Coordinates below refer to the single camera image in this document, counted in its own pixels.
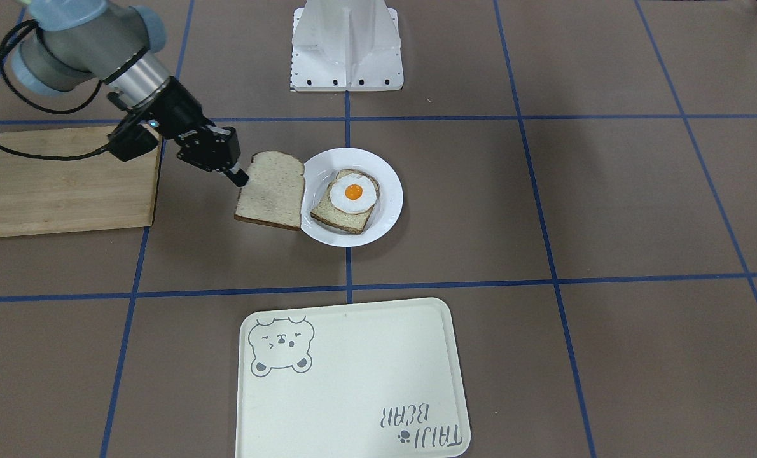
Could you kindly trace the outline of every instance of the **cable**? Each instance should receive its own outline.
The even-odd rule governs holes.
[[[21,41],[24,40],[25,37],[27,37],[27,35],[30,34],[30,32],[36,29],[36,26],[37,25],[35,20],[26,20],[14,26],[14,28],[10,29],[4,36],[3,41],[1,41],[0,44],[0,70],[1,74],[3,75],[3,79],[6,79],[6,73],[4,73],[3,71],[4,59],[10,54],[10,52],[12,52],[12,50],[14,50],[14,48],[18,44],[20,44]],[[91,96],[88,102],[90,102],[94,97],[95,94]],[[100,148],[97,148],[90,153],[79,154],[78,156],[45,156],[42,154],[23,153],[23,151],[16,151],[14,149],[4,147],[3,145],[0,145],[0,150],[4,151],[5,153],[13,154],[14,156],[27,157],[28,159],[62,160],[63,162],[67,162],[68,160],[81,160],[87,159],[88,157],[99,156],[99,154],[108,151],[108,145],[102,145]]]
[[[40,40],[42,38],[41,32],[42,32],[42,29],[36,29],[36,37],[40,38]],[[42,46],[45,46],[45,50],[47,50],[47,52],[50,53],[50,49],[47,49],[47,45],[45,44],[45,42],[41,40],[41,43],[42,43]],[[6,48],[7,44],[8,44],[7,37],[3,38],[3,40],[0,42],[0,52],[2,52]],[[41,112],[56,114],[56,115],[67,115],[67,114],[76,113],[79,110],[82,110],[82,108],[87,107],[88,105],[90,105],[91,102],[93,102],[93,100],[96,98],[96,95],[99,93],[99,90],[102,88],[102,82],[99,81],[96,83],[96,88],[93,90],[93,93],[91,93],[90,96],[84,102],[82,102],[81,105],[75,108],[69,108],[66,110],[54,110],[53,108],[43,107],[40,104],[36,104],[36,102],[30,101],[29,98],[27,98],[23,93],[21,93],[16,87],[14,87],[14,85],[11,83],[10,78],[6,74],[6,68],[4,67],[4,60],[0,61],[0,75],[3,76],[3,81],[6,82],[6,86],[8,87],[8,89],[10,89],[11,92],[14,93],[14,95],[16,95],[18,98],[20,98],[21,101],[25,102],[25,104],[28,104],[30,107],[36,108],[37,110]]]

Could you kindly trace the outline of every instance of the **white plate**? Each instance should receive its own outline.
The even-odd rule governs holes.
[[[239,345],[236,458],[447,458],[469,447],[441,299],[257,312]]]
[[[349,234],[326,226],[311,217],[327,186],[341,169],[365,172],[378,182],[378,201],[361,234]],[[363,246],[378,239],[396,224],[404,203],[404,191],[396,171],[381,157],[359,148],[335,148],[323,151],[305,162],[305,197],[302,200],[302,230],[329,246]]]

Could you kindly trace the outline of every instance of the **bread slice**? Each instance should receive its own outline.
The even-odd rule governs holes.
[[[262,151],[251,157],[248,183],[240,189],[234,218],[299,231],[305,195],[305,164],[280,151]]]
[[[311,217],[320,221],[322,224],[350,232],[351,234],[361,234],[365,231],[367,220],[370,219],[370,214],[372,214],[375,204],[371,205],[367,211],[360,212],[360,214],[348,214],[347,212],[337,209],[333,206],[333,203],[330,202],[330,188],[333,186],[333,183],[347,174],[361,174],[370,179],[376,189],[376,201],[379,201],[379,184],[373,179],[373,177],[360,170],[343,169],[336,174],[336,179],[330,182],[323,199],[320,201],[319,205],[315,206],[311,211]]]

